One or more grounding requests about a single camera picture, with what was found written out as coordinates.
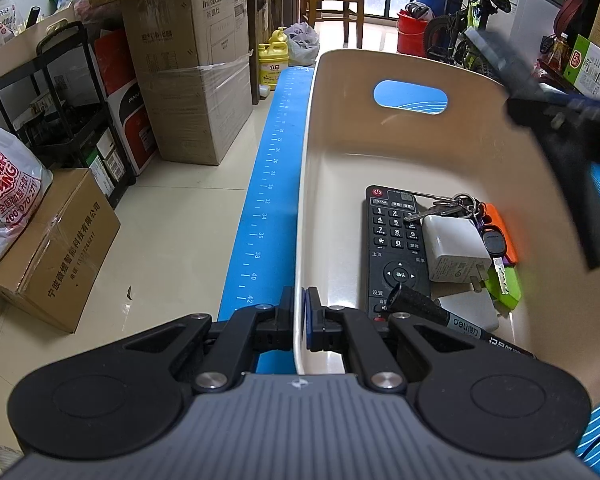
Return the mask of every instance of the red logo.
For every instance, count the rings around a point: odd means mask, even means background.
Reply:
[[[580,51],[574,50],[573,51],[573,55],[571,56],[571,61],[569,62],[569,64],[572,67],[577,68],[577,67],[580,66],[580,63],[582,63],[582,54],[580,53]]]
[[[0,152],[0,199],[16,187],[20,170]]]

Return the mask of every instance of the beige floor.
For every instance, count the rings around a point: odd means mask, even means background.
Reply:
[[[319,23],[320,52],[341,48],[342,24]],[[349,48],[355,47],[351,25]],[[365,24],[363,46],[395,52],[397,31]],[[66,335],[0,300],[0,444],[17,447],[7,422],[13,385],[49,362],[193,311],[218,314],[242,204],[271,97],[253,107],[217,168],[157,159],[116,213],[122,227],[75,334]],[[131,287],[132,301],[126,297]]]

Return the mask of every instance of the directional pad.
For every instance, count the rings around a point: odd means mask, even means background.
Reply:
[[[416,273],[407,263],[399,260],[386,264],[382,275],[391,288],[398,283],[404,283],[411,288],[416,284]]]

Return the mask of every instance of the black remote control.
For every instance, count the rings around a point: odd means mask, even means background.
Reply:
[[[418,210],[413,195],[400,189],[369,186],[365,205],[369,253],[366,311],[370,318],[382,319],[386,300],[397,283],[430,297],[429,269],[420,221],[404,224],[404,217]]]

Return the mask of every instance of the orange plastic object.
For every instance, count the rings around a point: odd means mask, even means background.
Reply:
[[[498,213],[498,210],[493,204],[485,204],[484,213],[485,215],[491,217],[491,221],[485,221],[485,223],[495,225],[502,231],[502,234],[504,234],[504,239],[507,242],[507,260],[509,260],[509,263],[511,263],[511,265],[516,265],[518,263],[518,253],[516,252],[516,248],[514,247],[513,242],[511,241],[511,236],[509,236],[509,232],[507,231],[507,228],[505,227],[504,222],[502,221],[500,213]]]

